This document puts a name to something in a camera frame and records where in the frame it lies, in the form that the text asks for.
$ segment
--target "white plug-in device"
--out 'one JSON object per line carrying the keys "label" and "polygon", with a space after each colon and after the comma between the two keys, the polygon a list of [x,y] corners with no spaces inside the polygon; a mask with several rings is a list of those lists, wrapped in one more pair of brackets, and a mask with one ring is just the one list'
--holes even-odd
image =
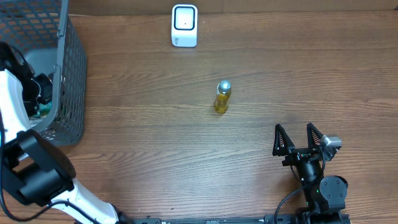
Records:
{"label": "white plug-in device", "polygon": [[195,47],[198,38],[198,9],[178,4],[172,11],[172,43],[176,47]]}

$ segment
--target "yellow liquid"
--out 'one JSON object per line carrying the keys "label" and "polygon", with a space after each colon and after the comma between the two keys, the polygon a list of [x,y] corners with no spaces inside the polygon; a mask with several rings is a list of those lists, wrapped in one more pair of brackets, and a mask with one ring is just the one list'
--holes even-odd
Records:
{"label": "yellow liquid", "polygon": [[228,109],[228,100],[230,96],[231,96],[231,91],[229,91],[227,94],[220,93],[219,95],[217,95],[216,101],[214,101],[214,109],[218,113],[226,112],[226,110]]}

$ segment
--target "white plastic housing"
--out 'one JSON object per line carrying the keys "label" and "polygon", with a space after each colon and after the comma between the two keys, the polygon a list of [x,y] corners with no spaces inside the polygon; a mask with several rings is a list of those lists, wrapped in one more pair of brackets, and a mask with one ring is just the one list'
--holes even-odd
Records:
{"label": "white plastic housing", "polygon": [[176,47],[195,47],[198,38],[198,9],[178,4],[172,11],[172,43]]}
{"label": "white plastic housing", "polygon": [[[93,195],[93,193],[87,190],[77,179],[73,179],[73,186],[75,188],[72,191],[62,192],[60,195],[53,198],[51,202],[69,201],[101,224],[115,224],[119,221],[118,214],[110,203],[101,201],[98,197]],[[92,223],[70,206],[58,204],[54,205],[53,208],[67,213],[73,218],[76,218],[76,220],[82,224]]]}
{"label": "white plastic housing", "polygon": [[0,109],[6,129],[6,143],[14,140],[18,132],[30,129],[22,99],[22,84],[7,69],[0,71]]}

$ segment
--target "gray wire basket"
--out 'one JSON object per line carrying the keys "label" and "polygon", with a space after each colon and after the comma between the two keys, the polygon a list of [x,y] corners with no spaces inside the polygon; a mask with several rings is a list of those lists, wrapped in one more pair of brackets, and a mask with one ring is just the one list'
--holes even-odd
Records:
{"label": "gray wire basket", "polygon": [[68,17],[68,0],[0,1],[0,39],[17,47],[35,74],[53,73],[52,107],[32,129],[54,145],[77,144],[87,59]]}

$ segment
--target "wood grain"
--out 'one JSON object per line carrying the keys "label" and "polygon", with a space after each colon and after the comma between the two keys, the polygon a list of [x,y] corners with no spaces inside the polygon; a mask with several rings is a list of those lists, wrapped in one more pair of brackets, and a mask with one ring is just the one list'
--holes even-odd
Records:
{"label": "wood grain", "polygon": [[[85,135],[68,150],[81,182],[132,217],[263,216],[299,187],[272,157],[275,124],[301,147],[313,122],[343,139],[326,174],[349,182],[353,223],[397,223],[398,13],[199,19],[198,46],[176,49],[170,16],[73,18],[88,54]],[[220,116],[224,78],[233,93]],[[72,219],[50,211],[33,223],[55,220]]]}
{"label": "wood grain", "polygon": [[393,10],[398,0],[70,0],[70,13],[91,16],[169,15],[176,4],[194,4],[200,14]]}

